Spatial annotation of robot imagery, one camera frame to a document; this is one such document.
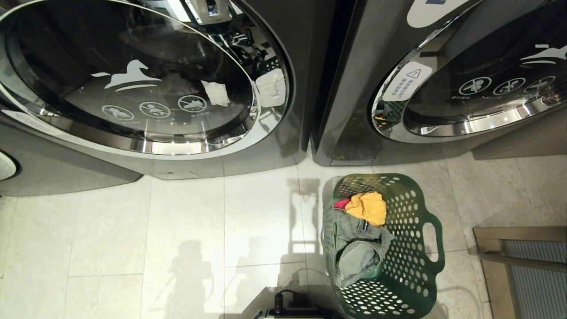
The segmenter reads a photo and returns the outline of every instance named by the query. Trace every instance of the white floor tile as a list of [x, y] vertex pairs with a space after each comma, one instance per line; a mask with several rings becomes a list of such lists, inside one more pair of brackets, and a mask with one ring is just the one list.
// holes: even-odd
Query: white floor tile
[[151, 180], [81, 192], [70, 276], [142, 273]]
[[18, 199], [0, 318], [63, 318], [77, 205], [78, 194]]
[[224, 180], [159, 181], [151, 193], [142, 318], [223, 312]]
[[4, 275], [6, 254], [8, 253], [8, 243], [10, 242], [10, 232], [12, 230], [16, 201], [16, 197], [0, 198], [0, 278]]
[[492, 319], [492, 308], [490, 308], [490, 303], [482, 303], [482, 305], [484, 319]]
[[477, 255], [471, 255], [472, 269], [475, 275], [476, 287], [479, 290], [480, 301], [485, 303], [490, 300], [488, 297], [488, 289], [486, 288], [486, 280], [484, 279], [483, 264]]
[[227, 267], [304, 262], [297, 168], [226, 177]]
[[483, 310], [466, 251], [445, 254], [445, 269], [437, 276], [437, 302], [424, 318], [483, 319]]
[[475, 226], [536, 225], [515, 159], [475, 161], [467, 153], [446, 161], [468, 247], [476, 247]]
[[325, 255], [307, 254], [307, 282], [309, 282], [309, 298], [317, 304], [338, 310], [339, 305], [331, 286], [327, 272]]
[[[441, 221], [444, 251], [467, 248], [445, 160], [440, 159], [405, 165], [375, 166], [373, 171], [378, 174], [404, 174], [416, 181], [424, 194], [426, 208]], [[435, 232], [424, 231], [423, 234], [426, 252], [436, 253], [438, 248], [435, 244]]]
[[538, 226], [567, 226], [567, 156], [517, 161]]
[[142, 275], [73, 277], [65, 319], [139, 319]]
[[273, 308], [274, 295], [282, 289], [307, 293], [305, 268], [301, 262], [225, 269], [225, 318], [252, 318], [260, 309]]

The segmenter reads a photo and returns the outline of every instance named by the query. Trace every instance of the green plastic basket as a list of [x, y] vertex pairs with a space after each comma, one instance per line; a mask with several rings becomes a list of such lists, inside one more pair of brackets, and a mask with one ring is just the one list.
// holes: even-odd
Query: green plastic basket
[[[333, 203], [359, 193], [376, 191], [387, 203], [386, 227], [392, 241], [384, 262], [372, 274], [339, 288], [335, 282]], [[441, 222], [427, 211], [419, 185], [401, 174], [352, 174], [329, 180], [323, 190], [323, 241], [327, 270], [335, 297], [349, 318], [422, 318], [437, 299], [435, 277], [445, 267]], [[423, 226], [433, 224], [439, 257], [425, 253]]]

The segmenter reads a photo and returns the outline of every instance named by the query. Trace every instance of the yellow shirt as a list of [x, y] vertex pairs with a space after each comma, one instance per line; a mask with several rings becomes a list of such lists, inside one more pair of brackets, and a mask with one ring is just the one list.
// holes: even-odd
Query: yellow shirt
[[374, 226], [386, 223], [386, 202], [382, 200], [382, 194], [369, 192], [356, 194], [350, 198], [345, 206], [345, 211], [354, 217], [364, 219]]

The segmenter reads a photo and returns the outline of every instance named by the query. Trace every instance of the warning sticker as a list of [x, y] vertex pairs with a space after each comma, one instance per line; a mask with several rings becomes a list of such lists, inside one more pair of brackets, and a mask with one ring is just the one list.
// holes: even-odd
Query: warning sticker
[[382, 95], [382, 100], [408, 100], [432, 72], [433, 69], [427, 65], [413, 61], [407, 63], [390, 82], [386, 92]]

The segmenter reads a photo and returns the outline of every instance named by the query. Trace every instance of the gray appliance panel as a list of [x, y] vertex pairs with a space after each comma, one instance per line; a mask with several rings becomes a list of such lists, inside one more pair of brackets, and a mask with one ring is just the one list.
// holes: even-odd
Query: gray appliance panel
[[142, 175], [0, 123], [0, 150], [19, 171], [0, 181], [0, 195], [53, 195], [127, 184]]

